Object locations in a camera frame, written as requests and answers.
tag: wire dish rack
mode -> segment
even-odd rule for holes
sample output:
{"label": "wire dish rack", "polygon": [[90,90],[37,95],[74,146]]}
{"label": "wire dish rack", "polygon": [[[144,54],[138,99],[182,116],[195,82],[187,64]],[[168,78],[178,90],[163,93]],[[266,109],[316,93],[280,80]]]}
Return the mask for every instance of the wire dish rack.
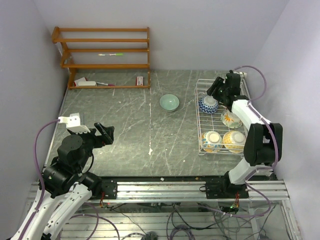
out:
{"label": "wire dish rack", "polygon": [[[250,98],[249,91],[246,85],[246,81],[244,78],[244,73],[240,73],[241,75],[241,95],[246,95]],[[199,139],[199,155],[204,154],[230,154],[230,155],[239,155],[243,156],[243,145],[237,144],[219,144],[218,147],[212,147],[212,144],[203,143],[203,134],[209,131],[215,131],[220,134],[223,139],[224,135],[229,131],[239,131],[248,136],[247,129],[243,126],[238,128],[229,128],[227,127],[221,120],[221,114],[227,108],[221,104],[219,104],[218,110],[214,114],[207,114],[199,109],[198,102],[199,100],[207,95],[208,88],[215,82],[214,79],[198,79],[196,82],[196,87],[194,90],[195,95],[195,108],[196,108],[196,119],[197,119],[197,128],[198,128],[198,139]]]}

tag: marble table surface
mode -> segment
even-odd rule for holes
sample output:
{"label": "marble table surface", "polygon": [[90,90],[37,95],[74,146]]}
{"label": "marble table surface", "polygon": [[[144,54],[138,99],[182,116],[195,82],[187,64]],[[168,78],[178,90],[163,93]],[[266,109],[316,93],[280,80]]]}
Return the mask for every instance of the marble table surface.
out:
{"label": "marble table surface", "polygon": [[[76,79],[132,85],[141,75],[146,79],[145,72],[84,71],[77,73]],[[94,128],[95,122],[115,127],[113,145],[93,150],[91,172],[98,176],[224,175],[240,156],[199,155],[198,148],[195,86],[198,79],[217,76],[224,77],[225,72],[154,70],[151,89],[73,89],[67,92],[61,115],[83,113],[89,128]],[[179,98],[176,111],[162,110],[159,99],[164,94]],[[68,134],[66,126],[59,124],[48,163]]]}

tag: yellow bowl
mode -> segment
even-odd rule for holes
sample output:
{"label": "yellow bowl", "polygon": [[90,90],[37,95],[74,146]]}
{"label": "yellow bowl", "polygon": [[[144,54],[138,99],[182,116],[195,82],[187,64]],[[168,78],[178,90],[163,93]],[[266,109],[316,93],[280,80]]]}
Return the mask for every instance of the yellow bowl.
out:
{"label": "yellow bowl", "polygon": [[234,154],[240,154],[244,151],[246,136],[239,131],[228,131],[222,139],[226,149]]}
{"label": "yellow bowl", "polygon": [[208,153],[217,153],[223,147],[222,138],[219,133],[215,131],[208,131],[201,135],[202,146],[205,146],[203,150]]}
{"label": "yellow bowl", "polygon": [[242,121],[240,118],[233,112],[230,112],[228,109],[224,110],[221,114],[221,121],[230,129],[235,129],[242,126]]}

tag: wooden shelf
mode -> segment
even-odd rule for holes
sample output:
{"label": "wooden shelf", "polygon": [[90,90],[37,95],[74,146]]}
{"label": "wooden shelf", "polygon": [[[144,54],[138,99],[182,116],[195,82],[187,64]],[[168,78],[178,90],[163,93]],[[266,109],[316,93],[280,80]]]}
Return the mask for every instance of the wooden shelf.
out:
{"label": "wooden shelf", "polygon": [[[64,38],[62,32],[142,32],[146,33],[146,38]],[[59,28],[55,27],[52,35],[54,44],[60,43],[63,49],[60,66],[69,68],[69,89],[112,89],[112,88],[150,88],[150,38],[149,27],[147,28]],[[123,48],[69,48],[67,43],[124,43]],[[126,48],[126,43],[146,43],[146,48]],[[75,63],[72,53],[146,53],[147,63],[132,64],[91,64]],[[148,84],[144,86],[74,86],[77,69],[146,69],[148,72]]]}

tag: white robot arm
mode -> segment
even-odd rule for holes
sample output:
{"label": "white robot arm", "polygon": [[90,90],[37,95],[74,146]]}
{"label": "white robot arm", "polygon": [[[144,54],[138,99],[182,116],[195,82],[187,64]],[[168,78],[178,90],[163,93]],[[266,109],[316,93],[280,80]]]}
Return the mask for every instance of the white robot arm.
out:
{"label": "white robot arm", "polygon": [[280,160],[282,155],[282,126],[262,117],[249,99],[241,95],[240,83],[241,76],[231,70],[226,74],[225,79],[217,77],[207,90],[209,96],[213,96],[229,111],[236,114],[248,130],[243,151],[244,158],[225,175],[227,178],[227,183],[224,185],[226,191],[229,187],[237,189],[235,185],[243,185],[248,175],[254,170],[265,168],[265,175],[272,173],[272,168],[267,167],[271,166],[276,159],[275,144],[271,134],[274,135],[277,145],[277,160]]}
{"label": "white robot arm", "polygon": [[97,122],[96,129],[89,129],[79,113],[59,119],[70,135],[58,148],[58,157],[43,171],[45,189],[37,191],[28,215],[11,240],[55,240],[77,209],[93,195],[101,194],[101,178],[90,169],[83,173],[83,169],[93,149],[113,143],[115,128]]}

